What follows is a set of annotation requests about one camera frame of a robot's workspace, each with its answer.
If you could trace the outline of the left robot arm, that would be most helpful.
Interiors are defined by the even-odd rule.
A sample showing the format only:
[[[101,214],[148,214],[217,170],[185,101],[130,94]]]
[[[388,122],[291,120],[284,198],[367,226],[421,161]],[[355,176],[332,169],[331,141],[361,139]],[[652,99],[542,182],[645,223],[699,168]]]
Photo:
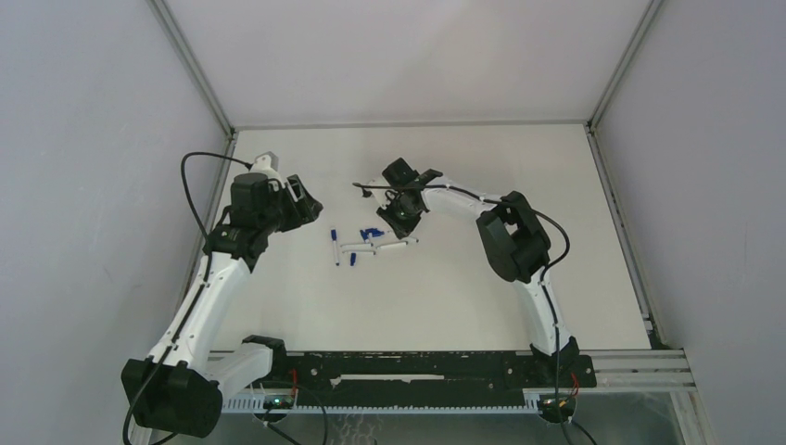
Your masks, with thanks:
[[[233,298],[250,279],[269,238],[314,222],[323,205],[297,175],[266,172],[235,177],[230,203],[209,232],[197,277],[171,324],[142,359],[130,359],[120,380],[129,408],[122,439],[131,425],[167,432],[170,438],[204,438],[214,429],[225,400],[255,380],[283,384],[288,359],[272,342],[250,337],[228,357],[209,362],[209,351]]]

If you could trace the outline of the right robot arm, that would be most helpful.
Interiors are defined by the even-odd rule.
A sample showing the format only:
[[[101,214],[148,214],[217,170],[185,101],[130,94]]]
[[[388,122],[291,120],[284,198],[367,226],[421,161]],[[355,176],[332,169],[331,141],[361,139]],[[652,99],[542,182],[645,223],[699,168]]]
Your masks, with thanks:
[[[381,177],[361,186],[377,215],[403,239],[428,212],[465,218],[477,229],[492,271],[521,296],[537,377],[555,388],[578,385],[580,348],[567,328],[551,285],[551,270],[570,251],[567,232],[512,191],[487,195],[457,185],[442,172],[418,172],[396,159]]]

